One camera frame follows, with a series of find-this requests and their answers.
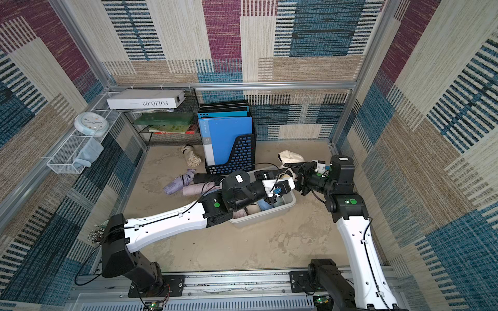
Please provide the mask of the light blue umbrella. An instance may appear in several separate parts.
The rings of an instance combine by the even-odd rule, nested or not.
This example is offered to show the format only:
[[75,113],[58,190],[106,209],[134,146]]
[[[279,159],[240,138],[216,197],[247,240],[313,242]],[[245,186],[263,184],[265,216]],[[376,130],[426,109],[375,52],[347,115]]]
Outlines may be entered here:
[[266,202],[264,199],[258,201],[258,206],[261,211],[267,211],[274,207],[271,203]]

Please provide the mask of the beige umbrella wooden handle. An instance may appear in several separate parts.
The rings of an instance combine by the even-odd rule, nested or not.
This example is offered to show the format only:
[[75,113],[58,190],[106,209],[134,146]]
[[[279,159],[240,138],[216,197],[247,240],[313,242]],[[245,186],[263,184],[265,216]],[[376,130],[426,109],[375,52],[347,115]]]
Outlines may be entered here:
[[281,162],[280,170],[284,177],[292,177],[294,181],[297,179],[297,172],[299,168],[306,162],[306,160],[299,154],[284,150],[278,154],[278,159]]

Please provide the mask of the lilac umbrella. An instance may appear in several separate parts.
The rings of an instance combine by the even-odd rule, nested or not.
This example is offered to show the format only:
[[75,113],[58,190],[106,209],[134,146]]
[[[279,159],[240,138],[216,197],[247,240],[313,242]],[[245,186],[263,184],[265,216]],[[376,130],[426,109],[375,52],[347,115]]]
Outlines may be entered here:
[[194,177],[196,174],[195,169],[188,169],[182,175],[176,177],[171,183],[166,185],[163,190],[166,194],[171,195],[175,194],[178,191],[182,190],[184,187],[193,183]]

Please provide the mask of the mint green umbrella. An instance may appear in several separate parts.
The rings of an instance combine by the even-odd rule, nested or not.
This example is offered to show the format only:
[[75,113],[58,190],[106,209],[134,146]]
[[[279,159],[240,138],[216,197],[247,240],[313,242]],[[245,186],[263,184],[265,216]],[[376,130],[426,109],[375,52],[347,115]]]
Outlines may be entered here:
[[273,203],[273,207],[280,207],[285,205],[285,200],[283,197],[276,197],[275,202]]

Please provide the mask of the beige umbrella black stripes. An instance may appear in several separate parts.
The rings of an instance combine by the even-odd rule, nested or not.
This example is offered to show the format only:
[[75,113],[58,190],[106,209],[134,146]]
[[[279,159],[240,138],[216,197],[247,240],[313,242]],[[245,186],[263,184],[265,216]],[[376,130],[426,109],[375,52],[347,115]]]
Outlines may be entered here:
[[247,207],[245,207],[247,215],[255,215],[261,212],[261,208],[257,203],[253,203]]

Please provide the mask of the pale pink umbrella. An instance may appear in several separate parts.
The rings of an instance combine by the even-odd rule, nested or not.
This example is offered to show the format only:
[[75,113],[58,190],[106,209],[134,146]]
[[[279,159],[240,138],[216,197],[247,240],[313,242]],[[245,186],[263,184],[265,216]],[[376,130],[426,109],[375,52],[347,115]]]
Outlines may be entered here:
[[185,186],[182,189],[182,195],[183,196],[195,196],[195,195],[201,195],[201,194],[210,192],[212,190],[219,190],[219,189],[220,189],[220,185],[217,185],[214,181],[207,182],[207,183],[197,183],[197,184]]

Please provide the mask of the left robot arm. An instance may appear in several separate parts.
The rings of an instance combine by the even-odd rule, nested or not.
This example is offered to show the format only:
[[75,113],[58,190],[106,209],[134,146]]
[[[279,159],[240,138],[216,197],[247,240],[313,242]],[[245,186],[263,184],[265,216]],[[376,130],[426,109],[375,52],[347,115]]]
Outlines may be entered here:
[[236,211],[260,200],[274,203],[295,188],[293,177],[279,169],[262,175],[252,180],[245,171],[232,172],[220,182],[220,189],[211,188],[193,203],[162,214],[130,219],[112,216],[101,240],[102,276],[126,277],[140,294],[162,293],[160,264],[147,259],[141,249],[183,232],[222,224]]

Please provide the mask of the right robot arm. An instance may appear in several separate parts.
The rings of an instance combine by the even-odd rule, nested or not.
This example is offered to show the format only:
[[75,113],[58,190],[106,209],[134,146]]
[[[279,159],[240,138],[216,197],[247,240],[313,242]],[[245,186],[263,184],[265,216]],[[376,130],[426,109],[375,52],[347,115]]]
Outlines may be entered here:
[[327,291],[333,310],[399,310],[372,240],[372,219],[363,197],[354,190],[353,159],[334,155],[325,172],[317,172],[317,168],[314,161],[293,168],[296,190],[302,195],[323,194],[346,247],[353,281],[348,282],[328,259],[310,262],[309,280]]

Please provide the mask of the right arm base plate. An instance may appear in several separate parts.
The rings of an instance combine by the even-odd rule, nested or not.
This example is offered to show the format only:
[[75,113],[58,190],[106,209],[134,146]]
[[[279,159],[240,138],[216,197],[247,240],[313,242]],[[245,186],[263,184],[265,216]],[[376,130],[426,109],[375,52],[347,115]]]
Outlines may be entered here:
[[321,266],[311,270],[293,270],[289,272],[292,293],[328,292],[329,289],[341,293],[350,293],[351,286],[341,276],[341,272],[332,266]]

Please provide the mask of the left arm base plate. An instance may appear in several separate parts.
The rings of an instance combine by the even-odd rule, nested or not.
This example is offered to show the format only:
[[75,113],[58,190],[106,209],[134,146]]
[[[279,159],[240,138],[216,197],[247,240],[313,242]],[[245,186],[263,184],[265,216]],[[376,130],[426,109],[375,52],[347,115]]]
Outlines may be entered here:
[[138,290],[132,283],[128,291],[128,298],[166,298],[181,297],[185,283],[185,275],[162,275],[162,281],[148,288]]

